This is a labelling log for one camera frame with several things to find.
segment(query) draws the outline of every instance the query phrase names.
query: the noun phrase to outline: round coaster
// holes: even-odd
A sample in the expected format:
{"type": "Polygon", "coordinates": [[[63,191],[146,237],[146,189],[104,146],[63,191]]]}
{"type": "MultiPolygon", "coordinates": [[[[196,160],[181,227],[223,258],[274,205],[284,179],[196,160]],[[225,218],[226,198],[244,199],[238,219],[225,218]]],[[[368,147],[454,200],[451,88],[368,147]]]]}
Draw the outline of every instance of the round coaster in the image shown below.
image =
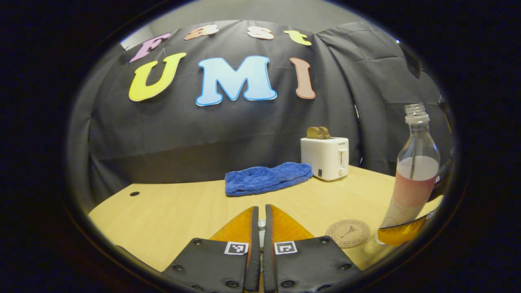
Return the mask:
{"type": "Polygon", "coordinates": [[[326,231],[340,248],[350,248],[362,244],[371,234],[369,226],[358,220],[346,219],[334,223],[326,231]]]}

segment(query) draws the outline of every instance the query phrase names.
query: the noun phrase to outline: pink liquid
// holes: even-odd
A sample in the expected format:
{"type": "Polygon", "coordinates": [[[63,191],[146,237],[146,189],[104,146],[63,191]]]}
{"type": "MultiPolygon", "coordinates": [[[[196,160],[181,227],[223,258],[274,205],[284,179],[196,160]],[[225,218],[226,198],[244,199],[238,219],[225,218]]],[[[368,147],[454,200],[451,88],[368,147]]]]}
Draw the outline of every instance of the pink liquid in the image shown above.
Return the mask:
{"type": "Polygon", "coordinates": [[[391,203],[380,227],[401,225],[416,219],[434,187],[439,163],[429,157],[417,157],[414,178],[410,179],[412,158],[399,162],[391,203]]]}

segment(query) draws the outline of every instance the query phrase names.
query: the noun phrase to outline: foam letter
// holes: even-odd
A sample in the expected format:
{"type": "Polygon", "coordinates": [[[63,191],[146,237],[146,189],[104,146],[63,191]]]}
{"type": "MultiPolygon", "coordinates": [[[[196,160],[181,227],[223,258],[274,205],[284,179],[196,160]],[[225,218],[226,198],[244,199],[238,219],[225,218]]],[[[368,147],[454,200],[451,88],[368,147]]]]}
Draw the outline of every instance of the foam letter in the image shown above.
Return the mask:
{"type": "Polygon", "coordinates": [[[299,87],[296,90],[297,96],[303,99],[314,99],[316,95],[311,87],[311,78],[309,77],[311,66],[308,62],[295,57],[290,58],[290,61],[295,66],[296,77],[299,81],[299,87]]]}
{"type": "Polygon", "coordinates": [[[141,49],[139,49],[138,53],[134,56],[134,58],[130,59],[129,63],[132,63],[138,59],[141,59],[150,53],[149,50],[155,49],[155,47],[159,46],[159,43],[170,36],[170,33],[165,33],[164,35],[157,36],[153,39],[150,39],[143,43],[141,49]]]}
{"type": "Polygon", "coordinates": [[[249,27],[248,34],[257,39],[273,40],[274,38],[269,29],[261,27],[249,27]]]}
{"type": "Polygon", "coordinates": [[[151,86],[146,85],[146,80],[152,68],[157,65],[157,61],[152,61],[136,69],[134,72],[134,80],[132,81],[132,84],[130,84],[129,98],[133,101],[139,102],[156,96],[164,91],[164,89],[172,82],[174,75],[176,75],[179,60],[186,55],[186,53],[178,53],[163,59],[163,61],[166,62],[163,74],[161,75],[161,78],[151,86]]]}
{"type": "Polygon", "coordinates": [[[310,41],[306,41],[303,39],[304,38],[307,38],[307,36],[305,34],[301,34],[297,31],[284,31],[284,33],[287,33],[290,35],[290,38],[296,42],[296,43],[299,43],[299,44],[303,44],[303,45],[306,45],[306,46],[311,46],[311,42],[310,41]]]}
{"type": "Polygon", "coordinates": [[[216,25],[203,26],[203,27],[200,27],[198,29],[195,29],[195,30],[192,30],[191,32],[189,32],[188,35],[184,37],[184,39],[191,40],[191,39],[197,38],[198,36],[209,35],[209,34],[216,33],[218,31],[219,30],[217,29],[216,25]]]}
{"type": "Polygon", "coordinates": [[[266,65],[268,57],[248,56],[237,71],[222,58],[210,58],[199,62],[204,70],[203,92],[195,103],[198,106],[216,105],[222,101],[222,95],[217,93],[217,82],[230,100],[239,97],[244,82],[248,82],[248,89],[244,97],[250,101],[273,100],[277,92],[271,89],[266,65]]]}

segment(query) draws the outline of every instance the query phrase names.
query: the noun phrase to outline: gray wall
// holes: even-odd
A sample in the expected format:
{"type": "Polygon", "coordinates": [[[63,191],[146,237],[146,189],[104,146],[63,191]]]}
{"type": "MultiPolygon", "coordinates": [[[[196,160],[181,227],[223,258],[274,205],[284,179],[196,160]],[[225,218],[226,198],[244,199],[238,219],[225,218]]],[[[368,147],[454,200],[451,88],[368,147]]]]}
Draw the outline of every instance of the gray wall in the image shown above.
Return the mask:
{"type": "MultiPolygon", "coordinates": [[[[289,25],[313,33],[361,21],[362,17],[323,0],[196,0],[151,22],[154,36],[175,29],[217,20],[261,20],[289,25]]],[[[135,33],[124,40],[127,50],[148,40],[135,33]]]]}

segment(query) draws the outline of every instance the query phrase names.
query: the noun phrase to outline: yellow letter u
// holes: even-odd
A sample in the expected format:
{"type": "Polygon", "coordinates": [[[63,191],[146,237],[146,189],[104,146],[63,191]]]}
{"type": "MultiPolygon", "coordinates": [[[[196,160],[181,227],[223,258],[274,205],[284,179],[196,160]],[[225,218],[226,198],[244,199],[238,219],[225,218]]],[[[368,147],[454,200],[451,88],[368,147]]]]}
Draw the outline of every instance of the yellow letter u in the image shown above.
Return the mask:
{"type": "Polygon", "coordinates": [[[186,53],[178,53],[163,59],[163,61],[166,62],[163,74],[155,84],[150,86],[146,85],[146,80],[152,68],[157,65],[157,61],[144,64],[136,69],[134,72],[134,80],[130,85],[129,98],[135,102],[139,102],[150,99],[151,97],[156,96],[157,94],[164,91],[164,89],[167,88],[170,83],[172,83],[173,77],[176,75],[179,60],[181,60],[181,58],[185,57],[186,55],[186,53]]]}

